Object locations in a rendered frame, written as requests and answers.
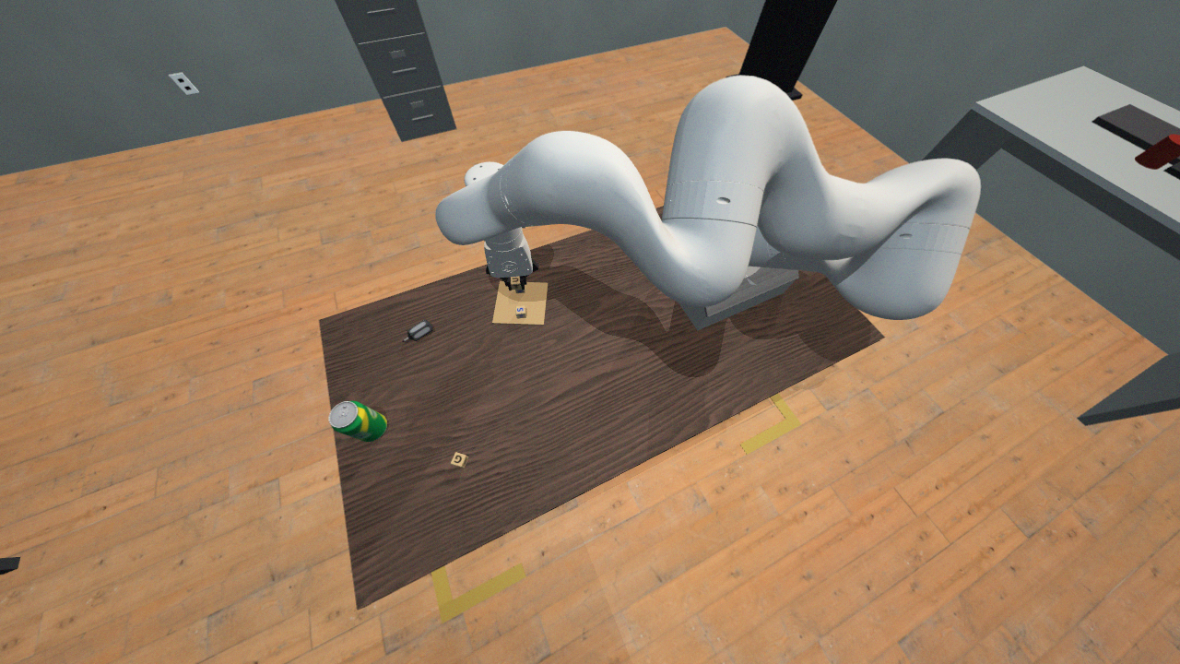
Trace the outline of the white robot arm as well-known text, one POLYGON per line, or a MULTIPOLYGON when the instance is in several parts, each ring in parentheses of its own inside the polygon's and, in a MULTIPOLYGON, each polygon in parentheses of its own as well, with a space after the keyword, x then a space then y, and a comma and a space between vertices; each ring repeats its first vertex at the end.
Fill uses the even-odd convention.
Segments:
POLYGON ((771 267, 821 272, 863 314, 890 320, 920 318, 948 297, 981 192, 976 169, 953 159, 867 184, 830 175, 796 105, 752 75, 688 101, 663 223, 622 147, 586 132, 548 132, 464 180, 435 211, 450 243, 512 251, 525 226, 576 224, 607 235, 683 305, 719 305, 771 267))

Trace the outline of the green drink can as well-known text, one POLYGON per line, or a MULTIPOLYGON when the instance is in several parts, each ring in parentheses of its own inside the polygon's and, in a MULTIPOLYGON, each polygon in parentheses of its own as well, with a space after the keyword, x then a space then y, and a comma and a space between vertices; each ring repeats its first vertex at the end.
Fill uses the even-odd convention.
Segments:
POLYGON ((363 442, 372 442, 381 438, 387 426, 382 413, 372 410, 367 405, 359 402, 336 405, 329 413, 329 421, 334 430, 348 434, 350 438, 358 438, 363 442))

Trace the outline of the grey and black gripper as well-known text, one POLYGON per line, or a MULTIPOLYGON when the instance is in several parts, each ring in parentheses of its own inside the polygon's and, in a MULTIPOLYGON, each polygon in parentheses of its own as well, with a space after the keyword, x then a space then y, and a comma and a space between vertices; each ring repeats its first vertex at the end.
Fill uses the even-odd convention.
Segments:
POLYGON ((509 291, 513 290, 511 277, 520 277, 520 289, 525 290, 526 277, 531 272, 535 272, 535 270, 538 270, 537 262, 532 259, 530 249, 527 249, 525 236, 523 236, 522 243, 514 246, 512 251, 492 251, 486 243, 484 243, 484 251, 486 259, 489 259, 486 274, 504 281, 509 291))

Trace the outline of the tan square mat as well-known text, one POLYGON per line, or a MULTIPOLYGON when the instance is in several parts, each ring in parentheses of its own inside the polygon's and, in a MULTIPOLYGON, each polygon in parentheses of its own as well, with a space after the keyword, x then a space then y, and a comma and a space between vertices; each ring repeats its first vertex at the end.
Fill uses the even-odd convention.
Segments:
POLYGON ((517 292, 509 290, 504 281, 499 281, 492 324, 544 326, 545 311, 548 311, 548 283, 527 282, 525 292, 517 292), (525 305, 526 318, 517 318, 514 305, 525 305))

